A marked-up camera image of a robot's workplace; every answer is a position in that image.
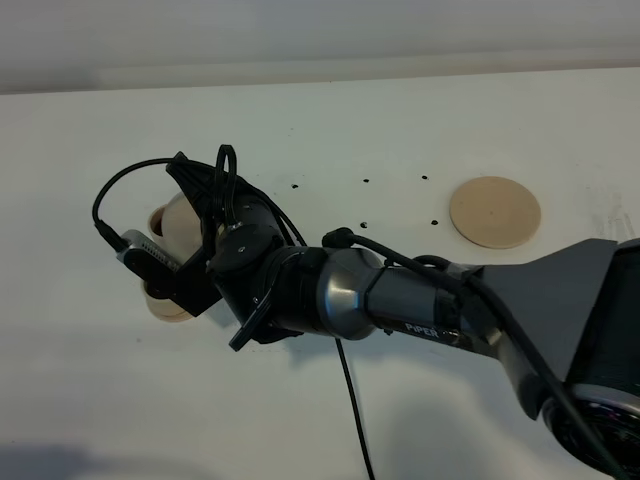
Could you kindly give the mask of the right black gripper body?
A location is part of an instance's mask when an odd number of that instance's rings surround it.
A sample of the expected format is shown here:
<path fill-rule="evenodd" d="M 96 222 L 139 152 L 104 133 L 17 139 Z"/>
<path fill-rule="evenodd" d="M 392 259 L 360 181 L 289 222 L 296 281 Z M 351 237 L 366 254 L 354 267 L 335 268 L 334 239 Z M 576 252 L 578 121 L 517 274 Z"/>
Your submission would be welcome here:
<path fill-rule="evenodd" d="M 169 283 L 147 282 L 192 316 L 225 301 L 240 327 L 234 350 L 324 334 L 316 291 L 325 264 L 290 219 L 237 173 L 232 152 L 206 165 L 177 153 L 165 163 L 200 219 L 202 246 Z"/>

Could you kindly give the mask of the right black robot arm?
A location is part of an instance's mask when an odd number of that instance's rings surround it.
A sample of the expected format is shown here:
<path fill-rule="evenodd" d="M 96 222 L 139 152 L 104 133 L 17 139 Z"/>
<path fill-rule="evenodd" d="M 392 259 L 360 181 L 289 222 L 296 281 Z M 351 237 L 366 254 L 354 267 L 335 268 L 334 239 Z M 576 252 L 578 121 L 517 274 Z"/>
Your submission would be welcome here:
<path fill-rule="evenodd" d="M 348 228 L 318 247 L 237 174 L 164 163 L 194 209 L 201 245 L 154 291 L 190 313 L 225 301 L 234 350 L 305 333 L 337 341 L 401 333 L 498 360 L 524 413 L 616 479 L 639 475 L 639 245 L 586 240 L 520 265 L 405 257 Z"/>

